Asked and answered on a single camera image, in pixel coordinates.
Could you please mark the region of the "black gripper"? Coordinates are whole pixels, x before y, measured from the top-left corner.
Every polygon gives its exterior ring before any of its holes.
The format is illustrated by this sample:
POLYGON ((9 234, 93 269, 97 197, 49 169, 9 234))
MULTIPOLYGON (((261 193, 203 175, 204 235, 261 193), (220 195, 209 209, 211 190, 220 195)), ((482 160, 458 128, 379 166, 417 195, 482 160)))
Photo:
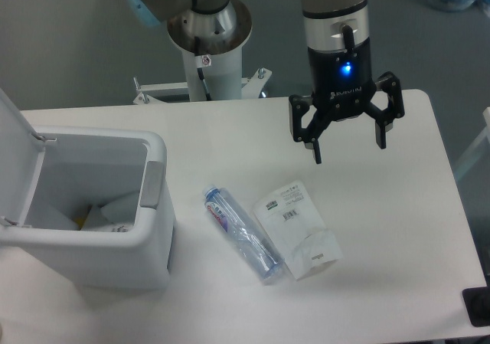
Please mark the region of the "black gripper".
POLYGON ((312 72, 312 97, 289 96, 289 128, 292 139, 312 151, 316 164, 322 163, 319 137, 332 121, 366 113, 375 121, 376 143, 387 147, 387 132, 395 119, 405 114, 399 78, 387 71, 374 81, 371 70, 371 40, 351 51, 317 51, 308 49, 312 72), (387 95, 387 106, 372 103, 376 92, 387 95), (307 126, 302 123, 311 107, 315 109, 307 126))

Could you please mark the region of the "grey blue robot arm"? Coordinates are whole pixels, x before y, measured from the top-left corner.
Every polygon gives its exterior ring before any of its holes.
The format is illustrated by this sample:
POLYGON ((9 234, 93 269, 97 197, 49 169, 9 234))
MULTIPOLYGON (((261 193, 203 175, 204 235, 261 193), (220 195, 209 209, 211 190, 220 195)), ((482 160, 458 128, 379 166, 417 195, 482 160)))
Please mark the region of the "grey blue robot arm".
MULTIPOLYGON (((193 101, 240 99, 242 48, 252 30, 240 0, 130 0, 135 9, 167 25, 181 51, 193 101)), ((404 115, 400 81, 391 72, 374 79, 368 0, 300 0, 312 93, 289 98, 293 139, 321 156, 319 137, 333 122, 367 114, 376 141, 404 115)))

